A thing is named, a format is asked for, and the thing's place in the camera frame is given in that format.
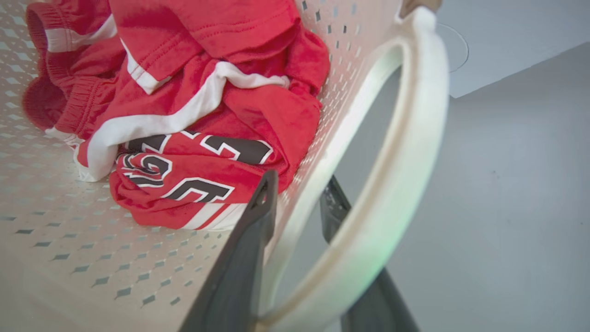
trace clothing pile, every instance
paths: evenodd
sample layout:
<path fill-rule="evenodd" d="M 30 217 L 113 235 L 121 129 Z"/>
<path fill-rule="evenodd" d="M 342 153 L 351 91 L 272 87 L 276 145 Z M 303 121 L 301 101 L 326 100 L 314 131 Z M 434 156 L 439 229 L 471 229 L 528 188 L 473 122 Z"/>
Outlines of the clothing pile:
<path fill-rule="evenodd" d="M 25 113 L 139 224 L 229 229 L 313 140 L 328 52 L 292 0 L 54 0 L 27 24 Z"/>

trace laundry basket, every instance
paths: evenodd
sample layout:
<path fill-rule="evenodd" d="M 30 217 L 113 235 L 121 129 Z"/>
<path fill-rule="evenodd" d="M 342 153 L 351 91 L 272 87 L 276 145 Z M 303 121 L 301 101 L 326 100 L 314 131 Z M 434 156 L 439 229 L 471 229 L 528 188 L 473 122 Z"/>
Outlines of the laundry basket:
<path fill-rule="evenodd" d="M 265 251 L 261 326 L 312 331 L 379 273 L 424 191 L 443 133 L 448 69 L 437 0 L 296 0 L 331 69 L 314 143 L 279 196 Z M 229 232 L 138 226 L 108 182 L 77 179 L 71 149 L 25 119 L 35 77 L 26 4 L 0 4 L 0 330 L 175 331 Z M 403 63 L 383 148 L 328 250 L 293 295 L 273 302 L 304 223 L 385 80 Z"/>

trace white trim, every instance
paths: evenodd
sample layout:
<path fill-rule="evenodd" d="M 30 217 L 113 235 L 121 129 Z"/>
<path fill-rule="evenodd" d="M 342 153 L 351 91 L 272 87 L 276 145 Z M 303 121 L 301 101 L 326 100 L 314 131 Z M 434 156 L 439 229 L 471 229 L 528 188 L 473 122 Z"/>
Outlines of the white trim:
<path fill-rule="evenodd" d="M 117 25 L 112 14 L 92 34 L 81 35 L 74 30 L 64 28 L 45 30 L 47 50 L 52 53 L 76 51 L 84 45 L 92 45 L 115 35 L 117 35 Z"/>
<path fill-rule="evenodd" d="M 207 77 L 205 84 L 176 113 L 119 116 L 105 121 L 88 142 L 88 168 L 77 163 L 81 180 L 96 182 L 108 175 L 119 144 L 137 138 L 180 132 L 211 113 L 221 103 L 227 80 L 240 89 L 253 89 L 270 84 L 285 88 L 289 86 L 286 76 L 246 75 L 229 62 L 219 62 L 215 65 L 213 73 Z"/>
<path fill-rule="evenodd" d="M 270 157 L 270 155 L 273 154 L 274 149 L 270 146 L 270 144 L 262 141 L 261 139 L 259 139 L 258 141 L 268 147 L 268 152 L 266 152 L 266 154 L 264 155 L 264 157 L 262 157 L 262 160 L 260 161 L 260 165 L 264 165 L 264 163 Z"/>
<path fill-rule="evenodd" d="M 66 132 L 57 130 L 55 127 L 46 129 L 45 134 L 53 138 L 57 138 L 69 146 L 80 145 L 82 142 L 84 142 L 84 140 L 76 136 L 76 134 L 68 134 Z"/>
<path fill-rule="evenodd" d="M 131 75 L 131 78 L 133 78 L 137 85 L 139 85 L 143 91 L 145 91 L 145 93 L 151 95 L 159 87 L 170 81 L 170 76 L 161 81 L 156 80 L 150 73 L 142 68 L 139 63 L 137 63 L 135 58 L 133 58 L 131 55 L 129 48 L 122 39 L 121 44 L 123 44 L 123 48 L 125 48 L 125 52 L 127 52 L 127 72 Z"/>
<path fill-rule="evenodd" d="M 237 224 L 240 218 L 242 218 L 242 214 L 244 214 L 244 211 L 246 211 L 246 207 L 248 207 L 247 203 L 232 204 L 217 218 L 215 218 L 213 222 L 207 225 L 205 229 L 209 231 L 223 231 L 233 229 L 235 224 Z"/>
<path fill-rule="evenodd" d="M 209 218 L 211 218 L 219 209 L 221 209 L 224 205 L 223 203 L 208 203 L 203 206 L 202 209 L 199 210 L 190 220 L 186 223 L 186 225 L 182 226 L 183 229 L 197 229 L 201 227 L 203 223 L 205 223 Z"/>

